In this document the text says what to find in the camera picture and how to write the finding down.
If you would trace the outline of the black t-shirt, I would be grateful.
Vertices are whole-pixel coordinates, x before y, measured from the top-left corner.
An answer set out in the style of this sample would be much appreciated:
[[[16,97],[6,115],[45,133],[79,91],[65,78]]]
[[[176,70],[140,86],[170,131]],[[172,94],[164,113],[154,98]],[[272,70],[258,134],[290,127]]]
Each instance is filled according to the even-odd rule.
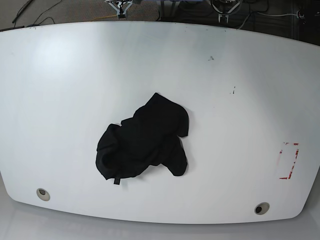
[[[110,124],[97,144],[95,165],[106,179],[120,184],[149,166],[165,166],[182,176],[188,166],[181,138],[189,134],[189,115],[158,93],[120,124]]]

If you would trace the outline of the red tape rectangle marking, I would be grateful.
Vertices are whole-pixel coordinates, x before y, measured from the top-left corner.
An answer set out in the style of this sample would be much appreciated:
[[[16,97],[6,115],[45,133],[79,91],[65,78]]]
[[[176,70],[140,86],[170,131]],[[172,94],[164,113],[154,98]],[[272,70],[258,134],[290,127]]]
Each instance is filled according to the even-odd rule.
[[[298,158],[299,143],[284,142],[276,163],[276,176],[280,180],[289,180]]]

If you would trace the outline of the right table grommet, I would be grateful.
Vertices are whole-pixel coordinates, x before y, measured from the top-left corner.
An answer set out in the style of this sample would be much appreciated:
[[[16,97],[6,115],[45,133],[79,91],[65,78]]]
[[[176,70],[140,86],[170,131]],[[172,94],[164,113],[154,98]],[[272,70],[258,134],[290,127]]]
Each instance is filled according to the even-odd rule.
[[[254,213],[261,216],[267,213],[269,209],[270,209],[269,203],[262,202],[255,207]]]

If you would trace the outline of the table grommet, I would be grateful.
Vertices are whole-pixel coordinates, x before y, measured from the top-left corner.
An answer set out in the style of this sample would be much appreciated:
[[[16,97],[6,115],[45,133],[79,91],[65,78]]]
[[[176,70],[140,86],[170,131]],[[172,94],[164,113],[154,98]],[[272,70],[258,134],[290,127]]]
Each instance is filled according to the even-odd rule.
[[[42,201],[49,201],[50,200],[50,194],[43,188],[38,188],[36,190],[37,196],[42,200]]]
[[[270,209],[269,203],[262,202],[255,207],[254,213],[261,216],[267,213],[269,209]]]

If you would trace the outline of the left table grommet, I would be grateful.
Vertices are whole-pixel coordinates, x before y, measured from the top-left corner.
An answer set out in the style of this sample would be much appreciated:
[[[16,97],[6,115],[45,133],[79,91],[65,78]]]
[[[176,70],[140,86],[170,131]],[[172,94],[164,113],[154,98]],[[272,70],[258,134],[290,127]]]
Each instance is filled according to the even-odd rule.
[[[43,188],[38,188],[36,190],[37,196],[42,200],[42,201],[49,201],[50,200],[50,194]]]

